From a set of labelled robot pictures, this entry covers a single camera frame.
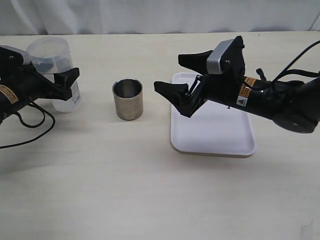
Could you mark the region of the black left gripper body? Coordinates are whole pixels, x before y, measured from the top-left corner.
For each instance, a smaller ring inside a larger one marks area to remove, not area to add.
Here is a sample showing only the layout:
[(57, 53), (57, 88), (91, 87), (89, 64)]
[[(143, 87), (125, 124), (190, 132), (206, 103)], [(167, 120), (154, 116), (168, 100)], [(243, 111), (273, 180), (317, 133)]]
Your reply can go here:
[(32, 63), (22, 65), (22, 56), (15, 47), (0, 46), (0, 109), (20, 110), (40, 99), (40, 81)]

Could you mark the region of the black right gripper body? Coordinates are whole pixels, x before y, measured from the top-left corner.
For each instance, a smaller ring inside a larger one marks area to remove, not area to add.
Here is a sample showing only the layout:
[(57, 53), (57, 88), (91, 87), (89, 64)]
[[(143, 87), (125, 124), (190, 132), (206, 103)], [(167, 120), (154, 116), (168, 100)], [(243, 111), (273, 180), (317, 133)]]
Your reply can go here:
[(238, 35), (222, 57), (222, 74), (197, 73), (191, 87), (188, 87), (187, 99), (181, 107), (181, 115), (191, 117), (207, 101), (226, 106), (233, 106), (236, 93), (241, 88), (245, 76), (245, 61), (243, 37)]

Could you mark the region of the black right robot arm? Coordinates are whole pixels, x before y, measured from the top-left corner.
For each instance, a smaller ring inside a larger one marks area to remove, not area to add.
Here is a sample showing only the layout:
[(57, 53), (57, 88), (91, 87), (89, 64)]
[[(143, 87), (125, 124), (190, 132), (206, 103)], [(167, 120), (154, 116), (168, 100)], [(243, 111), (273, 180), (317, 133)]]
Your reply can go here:
[(181, 53), (178, 64), (196, 72), (192, 85), (155, 81), (154, 91), (184, 117), (207, 102), (250, 113), (282, 129), (313, 133), (320, 122), (320, 74), (287, 65), (268, 80), (262, 69), (246, 75), (243, 37), (221, 41), (214, 49)]

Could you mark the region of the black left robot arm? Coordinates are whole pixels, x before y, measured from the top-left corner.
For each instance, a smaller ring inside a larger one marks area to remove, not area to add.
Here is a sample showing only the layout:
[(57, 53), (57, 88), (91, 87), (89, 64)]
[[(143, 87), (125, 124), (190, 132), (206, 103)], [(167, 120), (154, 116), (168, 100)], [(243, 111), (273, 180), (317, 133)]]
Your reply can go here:
[(54, 81), (37, 71), (28, 53), (8, 45), (0, 46), (0, 121), (37, 99), (67, 101), (80, 69), (54, 73)]

